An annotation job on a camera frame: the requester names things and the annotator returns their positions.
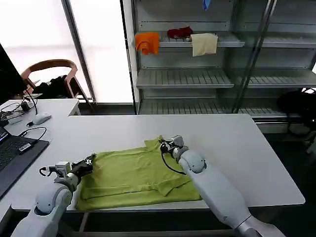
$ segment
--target wooden chair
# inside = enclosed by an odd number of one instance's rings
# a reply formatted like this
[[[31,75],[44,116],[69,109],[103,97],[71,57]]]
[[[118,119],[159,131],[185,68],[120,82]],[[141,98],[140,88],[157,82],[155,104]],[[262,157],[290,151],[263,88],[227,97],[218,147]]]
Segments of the wooden chair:
[[[91,110],[93,111],[93,107],[89,102],[87,96],[85,95],[83,89],[81,88],[80,84],[76,78],[76,72],[78,71],[77,66],[74,62],[67,60],[67,59],[52,59],[46,60],[39,63],[36,63],[30,67],[28,67],[22,74],[21,77],[24,82],[28,85],[28,92],[32,92],[35,88],[34,83],[29,79],[29,76],[32,72],[48,69],[48,68],[55,68],[55,67],[67,67],[71,68],[70,72],[65,78],[65,86],[68,92],[69,97],[76,98],[78,95],[82,95],[87,104],[90,106]]]

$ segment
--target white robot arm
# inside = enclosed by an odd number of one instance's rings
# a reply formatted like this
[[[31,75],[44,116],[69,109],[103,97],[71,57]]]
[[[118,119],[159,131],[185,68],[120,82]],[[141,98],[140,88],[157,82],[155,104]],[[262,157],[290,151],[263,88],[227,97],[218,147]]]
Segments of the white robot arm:
[[[243,237],[285,237],[275,226],[254,218],[241,193],[208,161],[184,146],[180,135],[160,140],[162,155],[170,153],[192,179],[201,197],[217,219]]]
[[[43,167],[39,172],[55,172],[58,177],[53,184],[47,185],[36,197],[36,203],[15,228],[11,237],[56,237],[58,223],[71,203],[81,177],[92,172],[94,155],[70,165],[59,162],[55,166]]]
[[[183,174],[192,179],[201,197],[219,221],[230,226],[242,237],[285,237],[275,226],[254,218],[241,193],[218,169],[197,152],[184,146],[181,136],[160,142],[162,158],[165,153],[170,153],[175,158],[182,166]],[[49,175],[56,172],[58,177],[38,194],[36,204],[29,215],[17,225],[11,237],[55,237],[58,223],[71,203],[81,177],[92,172],[93,158],[94,155],[72,165],[60,162],[55,166],[42,168],[42,175],[45,170]]]

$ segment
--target monitor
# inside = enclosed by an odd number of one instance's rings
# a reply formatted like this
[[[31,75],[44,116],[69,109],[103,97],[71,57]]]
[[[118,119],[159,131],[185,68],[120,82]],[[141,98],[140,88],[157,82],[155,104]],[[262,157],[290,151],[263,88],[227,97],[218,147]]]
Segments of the monitor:
[[[0,44],[0,103],[27,89],[20,74]]]

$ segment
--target cream cloth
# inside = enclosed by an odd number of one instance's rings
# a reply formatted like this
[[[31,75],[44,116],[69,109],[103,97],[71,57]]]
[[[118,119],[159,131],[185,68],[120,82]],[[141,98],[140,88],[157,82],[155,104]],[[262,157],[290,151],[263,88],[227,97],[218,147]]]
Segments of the cream cloth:
[[[216,35],[211,33],[193,34],[191,39],[193,57],[216,53],[218,39]]]

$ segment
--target red cloth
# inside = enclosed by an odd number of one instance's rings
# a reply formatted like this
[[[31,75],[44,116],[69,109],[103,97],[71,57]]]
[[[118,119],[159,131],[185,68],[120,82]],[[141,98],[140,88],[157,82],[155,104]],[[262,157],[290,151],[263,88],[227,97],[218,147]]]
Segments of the red cloth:
[[[168,30],[167,34],[170,38],[176,39],[176,38],[187,38],[192,35],[193,30],[187,26],[185,28],[180,28],[180,29],[172,29]]]

